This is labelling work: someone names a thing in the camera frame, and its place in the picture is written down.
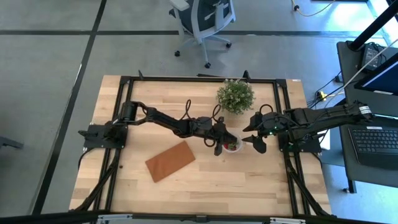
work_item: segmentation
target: wooden table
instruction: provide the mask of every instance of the wooden table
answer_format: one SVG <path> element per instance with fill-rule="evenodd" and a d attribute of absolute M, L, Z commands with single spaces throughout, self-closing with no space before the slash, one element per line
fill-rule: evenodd
<path fill-rule="evenodd" d="M 111 120 L 118 92 L 120 76 L 106 75 L 99 90 L 93 114 L 95 124 Z M 190 116 L 211 116 L 216 105 L 216 91 L 222 83 L 204 82 L 156 82 L 135 81 L 131 100 L 174 118 L 185 112 L 185 102 L 192 100 Z M 252 133 L 243 133 L 249 118 L 259 107 L 268 103 L 275 109 L 271 84 L 251 84 L 256 100 L 254 110 L 244 115 L 222 112 L 228 131 L 242 138 Z M 300 80 L 287 80 L 292 108 L 306 107 Z M 282 89 L 279 90 L 282 107 Z M 144 115 L 141 110 L 137 119 Z M 277 138 L 265 139 L 267 152 L 259 154 L 252 144 L 245 143 L 242 151 L 222 153 L 216 157 L 214 149 L 206 147 L 200 138 L 185 139 L 196 160 L 153 183 L 145 161 L 180 143 L 170 130 L 153 123 L 130 126 L 126 147 L 122 150 L 114 189 L 111 211 L 134 213 L 172 213 L 207 215 L 261 215 L 291 216 L 290 197 L 283 155 Z M 305 183 L 317 202 L 330 213 L 328 196 L 319 161 L 311 154 L 301 153 Z M 103 161 L 104 149 L 95 149 L 81 162 L 73 191 L 70 208 L 76 208 L 97 184 Z M 298 208 L 303 213 L 300 191 L 296 186 Z M 104 187 L 100 208 L 104 208 L 107 186 Z"/>

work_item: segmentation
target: white pot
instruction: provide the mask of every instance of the white pot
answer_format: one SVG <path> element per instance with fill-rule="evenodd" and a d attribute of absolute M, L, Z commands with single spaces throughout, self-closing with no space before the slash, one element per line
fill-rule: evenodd
<path fill-rule="evenodd" d="M 228 153 L 235 153 L 235 152 L 240 151 L 240 150 L 243 148 L 243 142 L 242 142 L 241 137 L 240 137 L 238 134 L 235 134 L 235 133 L 232 133 L 232 132 L 229 132 L 229 133 L 231 133 L 233 136 L 235 136 L 235 137 L 238 139 L 238 145 L 236 146 L 236 150 L 231 151 L 231 150 L 225 148 L 225 147 L 224 147 L 224 144 L 223 144 L 223 149 L 224 149 L 226 152 L 228 152 Z"/>

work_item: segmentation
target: office chair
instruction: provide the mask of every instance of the office chair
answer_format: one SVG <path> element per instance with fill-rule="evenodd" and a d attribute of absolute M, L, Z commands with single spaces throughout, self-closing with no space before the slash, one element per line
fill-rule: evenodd
<path fill-rule="evenodd" d="M 179 57 L 180 50 L 194 43 L 200 44 L 205 67 L 210 68 L 205 39 L 224 42 L 227 48 L 232 46 L 231 41 L 214 35 L 236 20 L 232 0 L 170 0 L 170 3 L 173 9 L 169 14 L 180 22 L 178 34 L 183 41 L 174 55 Z M 186 41 L 184 31 L 191 36 Z"/>

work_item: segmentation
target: brown cloth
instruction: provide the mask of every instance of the brown cloth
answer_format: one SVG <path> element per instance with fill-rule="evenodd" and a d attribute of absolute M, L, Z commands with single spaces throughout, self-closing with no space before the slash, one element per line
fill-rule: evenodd
<path fill-rule="evenodd" d="M 185 167 L 195 160 L 188 144 L 183 141 L 180 144 L 158 154 L 145 161 L 154 182 L 158 182 L 175 171 Z"/>

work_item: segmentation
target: gray floor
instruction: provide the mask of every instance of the gray floor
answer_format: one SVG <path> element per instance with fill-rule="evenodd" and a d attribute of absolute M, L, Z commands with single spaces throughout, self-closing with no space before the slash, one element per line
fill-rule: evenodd
<path fill-rule="evenodd" d="M 100 0 L 0 2 L 1 29 L 87 29 L 93 27 Z M 297 0 L 311 13 L 326 3 Z M 226 30 L 358 31 L 373 17 L 364 3 L 335 3 L 316 17 L 291 11 L 290 1 L 235 0 L 237 22 Z M 161 0 L 108 1 L 100 30 L 175 30 Z M 47 196 L 44 212 L 67 211 L 77 173 L 77 160 L 103 75 L 173 75 L 197 73 L 240 77 L 249 70 L 256 78 L 299 78 L 307 99 L 339 71 L 336 43 L 346 37 L 225 36 L 233 42 L 226 50 L 208 42 L 211 69 L 203 67 L 199 47 L 181 52 L 175 35 L 97 36 L 73 110 L 65 142 Z M 25 143 L 25 148 L 0 150 L 0 217 L 30 211 L 37 184 L 47 162 L 76 78 L 88 36 L 0 35 L 0 135 Z M 382 39 L 373 39 L 384 43 Z M 337 84 L 324 90 L 331 92 Z M 398 190 L 360 183 L 359 193 L 346 195 L 344 168 L 323 168 L 332 212 L 338 217 L 394 223 Z"/>

